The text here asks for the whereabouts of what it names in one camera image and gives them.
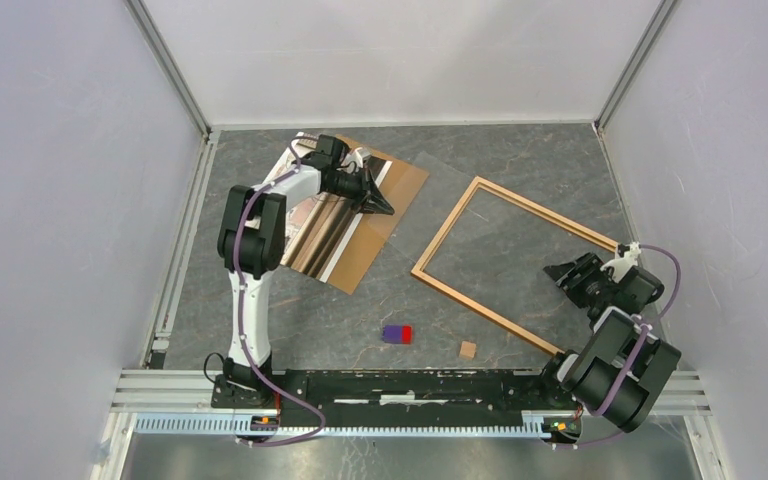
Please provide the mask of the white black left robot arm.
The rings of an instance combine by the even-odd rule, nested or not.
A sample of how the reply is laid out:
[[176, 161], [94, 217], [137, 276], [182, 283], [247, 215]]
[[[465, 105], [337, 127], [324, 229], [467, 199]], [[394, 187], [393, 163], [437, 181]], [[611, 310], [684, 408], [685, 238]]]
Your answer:
[[274, 394], [268, 297], [286, 246], [288, 211], [320, 194], [349, 202], [352, 212], [391, 215], [393, 207], [380, 192], [368, 165], [371, 154], [329, 135], [294, 137], [289, 158], [254, 186], [229, 190], [217, 239], [217, 251], [232, 287], [232, 340], [223, 361], [225, 383], [236, 387], [250, 407], [266, 405]]

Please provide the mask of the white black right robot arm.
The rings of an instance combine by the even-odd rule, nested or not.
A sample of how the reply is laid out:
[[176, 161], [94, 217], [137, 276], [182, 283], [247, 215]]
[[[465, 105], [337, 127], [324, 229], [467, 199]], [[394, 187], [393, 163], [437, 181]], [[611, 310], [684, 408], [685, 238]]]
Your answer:
[[620, 432], [636, 430], [648, 417], [677, 369], [680, 351], [655, 334], [658, 316], [644, 309], [679, 288], [667, 288], [641, 266], [648, 245], [620, 244], [608, 261], [594, 253], [544, 267], [555, 286], [582, 310], [591, 335], [579, 350], [554, 355], [537, 382], [540, 400], [551, 408], [576, 401]]

